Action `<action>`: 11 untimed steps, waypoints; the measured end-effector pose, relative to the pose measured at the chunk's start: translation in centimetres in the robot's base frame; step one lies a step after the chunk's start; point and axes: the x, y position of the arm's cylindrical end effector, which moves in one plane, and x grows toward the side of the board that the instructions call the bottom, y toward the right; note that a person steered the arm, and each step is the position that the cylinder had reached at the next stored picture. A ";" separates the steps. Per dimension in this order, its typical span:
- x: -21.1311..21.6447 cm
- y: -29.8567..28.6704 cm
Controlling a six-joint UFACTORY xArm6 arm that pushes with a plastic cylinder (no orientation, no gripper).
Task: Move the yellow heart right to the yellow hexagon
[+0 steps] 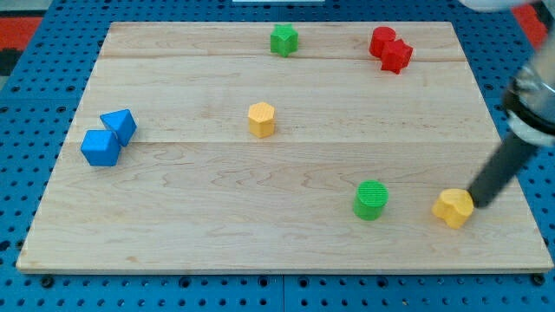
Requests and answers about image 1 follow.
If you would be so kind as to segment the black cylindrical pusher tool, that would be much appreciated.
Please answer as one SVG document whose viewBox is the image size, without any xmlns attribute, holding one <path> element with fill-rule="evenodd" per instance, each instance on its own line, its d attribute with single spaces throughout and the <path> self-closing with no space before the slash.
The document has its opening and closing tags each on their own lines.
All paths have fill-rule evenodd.
<svg viewBox="0 0 555 312">
<path fill-rule="evenodd" d="M 509 133 L 467 187 L 474 206 L 488 207 L 538 149 Z"/>
</svg>

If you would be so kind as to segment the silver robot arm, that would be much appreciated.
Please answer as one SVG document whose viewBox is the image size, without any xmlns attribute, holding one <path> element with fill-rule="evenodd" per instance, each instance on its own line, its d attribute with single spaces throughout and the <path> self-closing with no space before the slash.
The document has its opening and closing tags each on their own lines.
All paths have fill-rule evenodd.
<svg viewBox="0 0 555 312">
<path fill-rule="evenodd" d="M 479 209 L 494 201 L 539 148 L 554 146 L 552 37 L 511 79 L 502 104 L 510 132 L 467 188 Z"/>
</svg>

